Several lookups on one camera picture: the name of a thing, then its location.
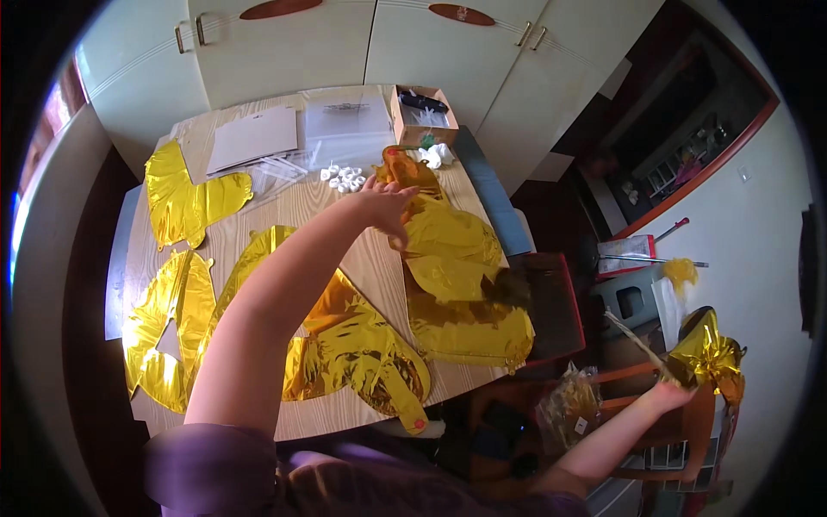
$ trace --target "cardboard box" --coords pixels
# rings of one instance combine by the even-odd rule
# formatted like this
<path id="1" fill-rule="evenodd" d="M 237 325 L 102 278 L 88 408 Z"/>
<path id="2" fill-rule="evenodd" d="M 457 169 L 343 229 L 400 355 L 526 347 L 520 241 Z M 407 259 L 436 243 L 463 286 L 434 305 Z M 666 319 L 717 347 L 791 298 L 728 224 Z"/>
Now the cardboard box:
<path id="1" fill-rule="evenodd" d="M 427 127 L 427 126 L 411 126 L 405 124 L 402 118 L 402 106 L 399 103 L 399 91 L 413 90 L 417 95 L 424 95 L 426 97 L 435 98 L 437 101 L 445 103 L 448 106 L 448 112 L 445 114 L 448 118 L 448 125 L 450 127 Z M 420 147 L 423 136 L 427 134 L 433 135 L 434 144 L 448 144 L 452 146 L 454 138 L 457 137 L 459 125 L 457 119 L 454 117 L 454 110 L 451 109 L 451 104 L 445 98 L 445 94 L 439 88 L 425 88 L 424 86 L 404 86 L 397 84 L 394 86 L 394 96 L 390 100 L 390 116 L 394 119 L 394 134 L 396 135 L 396 143 L 401 146 L 416 146 Z"/>

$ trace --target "hand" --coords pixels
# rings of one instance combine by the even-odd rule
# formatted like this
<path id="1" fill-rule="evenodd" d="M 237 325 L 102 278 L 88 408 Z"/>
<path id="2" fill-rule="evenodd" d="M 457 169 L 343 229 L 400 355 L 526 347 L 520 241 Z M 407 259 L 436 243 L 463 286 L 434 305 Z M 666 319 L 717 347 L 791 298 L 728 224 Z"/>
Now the hand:
<path id="1" fill-rule="evenodd" d="M 687 390 L 671 382 L 659 381 L 643 398 L 659 413 L 665 414 L 687 404 L 695 396 L 697 388 Z"/>
<path id="2" fill-rule="evenodd" d="M 419 187 L 399 189 L 397 182 L 381 183 L 372 175 L 353 198 L 358 200 L 360 209 L 365 210 L 368 224 L 387 233 L 393 248 L 401 251 L 408 245 L 408 233 L 400 220 L 402 212 L 418 192 Z"/>

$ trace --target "purple shirt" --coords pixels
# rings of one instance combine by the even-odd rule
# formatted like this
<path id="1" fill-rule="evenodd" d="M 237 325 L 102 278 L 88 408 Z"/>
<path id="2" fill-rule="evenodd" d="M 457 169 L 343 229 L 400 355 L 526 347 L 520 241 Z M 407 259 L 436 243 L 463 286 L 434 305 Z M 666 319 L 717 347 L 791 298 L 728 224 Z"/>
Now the purple shirt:
<path id="1" fill-rule="evenodd" d="M 351 432 L 280 443 L 288 458 L 280 462 L 272 439 L 254 430 L 183 425 L 146 445 L 146 492 L 168 517 L 589 514 L 582 499 L 562 492 L 487 500 L 423 458 L 405 461 L 399 443 L 377 434 L 370 448 L 347 440 Z M 383 446 L 393 455 L 377 450 Z"/>

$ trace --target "brass handle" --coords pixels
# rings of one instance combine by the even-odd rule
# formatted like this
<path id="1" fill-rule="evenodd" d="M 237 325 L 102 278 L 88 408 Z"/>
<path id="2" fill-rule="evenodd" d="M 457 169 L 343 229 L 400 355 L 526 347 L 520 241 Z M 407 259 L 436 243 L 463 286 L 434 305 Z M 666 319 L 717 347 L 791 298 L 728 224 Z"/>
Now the brass handle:
<path id="1" fill-rule="evenodd" d="M 195 18 L 195 31 L 198 33 L 198 45 L 200 46 L 207 46 L 204 43 L 204 28 L 201 26 L 201 17 L 204 15 L 202 12 Z"/>
<path id="2" fill-rule="evenodd" d="M 540 46 L 540 41 L 543 40 L 543 36 L 546 35 L 546 32 L 548 32 L 548 29 L 546 27 L 543 27 L 543 31 L 540 32 L 540 36 L 537 38 L 537 43 L 535 43 L 534 46 L 531 47 L 531 50 L 536 50 L 537 47 Z"/>
<path id="3" fill-rule="evenodd" d="M 528 35 L 531 33 L 531 22 L 525 22 L 525 31 L 523 31 L 523 37 L 519 39 L 519 43 L 514 43 L 516 46 L 523 46 Z"/>
<path id="4" fill-rule="evenodd" d="M 184 41 L 181 40 L 181 24 L 180 23 L 175 26 L 175 42 L 178 43 L 178 53 L 179 54 L 183 54 L 184 52 L 186 52 L 186 50 L 184 50 Z"/>

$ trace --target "light switch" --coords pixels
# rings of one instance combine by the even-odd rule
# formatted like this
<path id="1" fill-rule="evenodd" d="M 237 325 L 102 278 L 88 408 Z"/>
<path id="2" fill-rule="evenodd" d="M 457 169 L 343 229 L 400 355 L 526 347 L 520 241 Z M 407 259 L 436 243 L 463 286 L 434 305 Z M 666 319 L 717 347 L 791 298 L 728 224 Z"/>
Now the light switch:
<path id="1" fill-rule="evenodd" d="M 738 168 L 738 177 L 741 179 L 743 183 L 747 183 L 753 175 L 750 173 L 749 168 L 746 165 L 741 165 Z"/>

